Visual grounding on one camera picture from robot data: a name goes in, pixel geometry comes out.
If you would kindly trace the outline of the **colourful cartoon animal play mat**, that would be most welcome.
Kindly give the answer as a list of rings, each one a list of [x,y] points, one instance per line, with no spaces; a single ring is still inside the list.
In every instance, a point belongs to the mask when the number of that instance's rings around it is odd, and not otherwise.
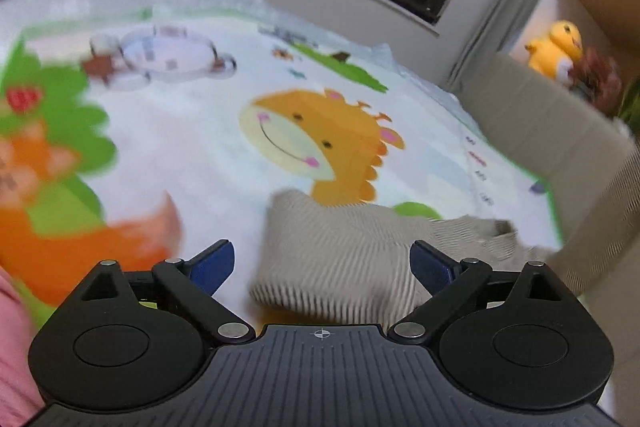
[[[271,196],[563,235],[544,181],[458,101],[235,12],[33,30],[1,69],[1,264],[42,324],[99,257],[145,270],[230,239],[250,309]]]

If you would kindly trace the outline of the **yellow plush duck toy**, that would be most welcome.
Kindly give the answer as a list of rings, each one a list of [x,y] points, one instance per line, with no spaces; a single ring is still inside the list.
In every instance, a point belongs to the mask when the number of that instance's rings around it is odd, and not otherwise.
[[[582,34],[569,20],[557,20],[547,35],[530,40],[525,49],[531,69],[564,87],[572,83],[570,71],[584,54]]]

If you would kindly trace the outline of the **red-leaved potted plant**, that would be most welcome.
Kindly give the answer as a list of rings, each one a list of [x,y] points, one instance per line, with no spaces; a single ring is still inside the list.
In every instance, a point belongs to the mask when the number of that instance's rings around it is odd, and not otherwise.
[[[570,70],[570,87],[605,117],[613,117],[623,96],[623,80],[614,58],[588,48]]]

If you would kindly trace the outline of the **beige upholstered headboard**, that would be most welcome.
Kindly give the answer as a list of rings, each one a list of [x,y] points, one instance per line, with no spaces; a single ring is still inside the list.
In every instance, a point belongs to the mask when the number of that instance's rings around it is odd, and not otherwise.
[[[570,249],[561,277],[592,299],[639,295],[639,149],[595,109],[499,53],[461,88],[492,145],[547,181]]]

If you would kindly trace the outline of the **beige striped knit garment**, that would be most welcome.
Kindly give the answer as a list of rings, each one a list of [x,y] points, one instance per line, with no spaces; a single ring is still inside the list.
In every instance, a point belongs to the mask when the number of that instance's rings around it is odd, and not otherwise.
[[[504,271],[554,254],[522,243],[509,221],[402,217],[370,204],[326,207],[286,190],[268,207],[250,297],[313,319],[388,327],[431,297],[410,271],[410,247],[419,239],[454,260],[477,258]]]

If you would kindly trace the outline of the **green striped snake plant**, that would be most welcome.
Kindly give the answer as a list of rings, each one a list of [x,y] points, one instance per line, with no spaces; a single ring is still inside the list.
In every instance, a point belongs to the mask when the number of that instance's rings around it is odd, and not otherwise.
[[[640,133],[640,77],[634,78],[628,86],[620,106],[618,118],[626,124],[631,134],[638,139]]]

